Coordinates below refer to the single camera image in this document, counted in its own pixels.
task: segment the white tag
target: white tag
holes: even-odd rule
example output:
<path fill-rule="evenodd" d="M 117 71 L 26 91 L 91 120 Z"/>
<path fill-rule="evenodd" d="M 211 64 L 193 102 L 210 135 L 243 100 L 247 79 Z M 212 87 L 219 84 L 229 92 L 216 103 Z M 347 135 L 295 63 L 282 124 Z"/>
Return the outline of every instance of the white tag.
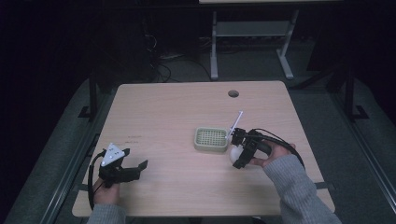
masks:
<path fill-rule="evenodd" d="M 108 146 L 107 152 L 105 154 L 105 157 L 102 160 L 101 165 L 102 166 L 107 166 L 111 162 L 116 161 L 119 158 L 122 158 L 124 156 L 125 156 L 125 152 L 123 152 L 121 149 L 119 149 L 113 143 L 110 143 L 110 145 Z"/>

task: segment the hand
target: hand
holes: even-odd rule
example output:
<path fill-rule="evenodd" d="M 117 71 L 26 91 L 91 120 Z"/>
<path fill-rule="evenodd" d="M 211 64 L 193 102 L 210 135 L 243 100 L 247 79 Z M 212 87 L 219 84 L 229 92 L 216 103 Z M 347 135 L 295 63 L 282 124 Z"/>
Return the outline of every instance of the hand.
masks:
<path fill-rule="evenodd" d="M 268 165 L 272 161 L 276 160 L 277 158 L 290 154 L 290 151 L 288 151 L 287 149 L 285 149 L 284 147 L 282 147 L 276 143 L 273 143 L 273 142 L 270 142 L 267 140 L 263 140 L 263 142 L 265 144 L 267 144 L 268 146 L 270 146 L 270 148 L 272 149 L 270 156 L 266 160 L 260 159 L 260 158 L 253 158 L 253 159 L 251 159 L 249 164 L 259 165 L 262 168 L 264 168 L 266 165 Z"/>
<path fill-rule="evenodd" d="M 98 178 L 96 183 L 93 185 L 93 191 L 96 191 L 93 195 L 93 202 L 95 204 L 117 204 L 120 198 L 120 184 L 113 184 L 111 188 L 107 189 L 103 182 L 102 178 Z"/>

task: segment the white mesh tray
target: white mesh tray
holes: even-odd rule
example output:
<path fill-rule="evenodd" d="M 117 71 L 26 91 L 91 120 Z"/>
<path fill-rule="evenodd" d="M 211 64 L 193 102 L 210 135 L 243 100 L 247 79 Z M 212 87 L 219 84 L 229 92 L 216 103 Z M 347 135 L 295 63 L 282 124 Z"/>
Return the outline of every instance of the white mesh tray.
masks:
<path fill-rule="evenodd" d="M 219 128 L 197 128 L 194 147 L 197 150 L 224 152 L 227 150 L 227 131 Z"/>

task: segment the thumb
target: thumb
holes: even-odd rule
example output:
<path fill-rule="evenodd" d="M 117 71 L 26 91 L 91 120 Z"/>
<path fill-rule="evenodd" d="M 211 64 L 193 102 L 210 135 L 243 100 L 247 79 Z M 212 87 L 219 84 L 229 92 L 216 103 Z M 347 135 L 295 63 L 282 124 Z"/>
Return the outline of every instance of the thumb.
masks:
<path fill-rule="evenodd" d="M 258 166 L 263 166 L 266 160 L 260 159 L 260 158 L 253 158 L 250 160 L 249 164 L 251 165 L 258 165 Z"/>

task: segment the sweater sleeve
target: sweater sleeve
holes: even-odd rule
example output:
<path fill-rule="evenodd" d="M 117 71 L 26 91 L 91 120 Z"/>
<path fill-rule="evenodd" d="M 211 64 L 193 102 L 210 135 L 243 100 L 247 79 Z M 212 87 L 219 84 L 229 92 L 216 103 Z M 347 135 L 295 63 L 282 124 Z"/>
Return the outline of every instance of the sweater sleeve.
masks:
<path fill-rule="evenodd" d="M 115 204 L 96 204 L 87 224 L 124 224 L 125 210 Z"/>
<path fill-rule="evenodd" d="M 263 168 L 274 182 L 280 197 L 280 210 L 285 223 L 341 223 L 338 217 L 317 196 L 297 157 L 280 157 Z"/>

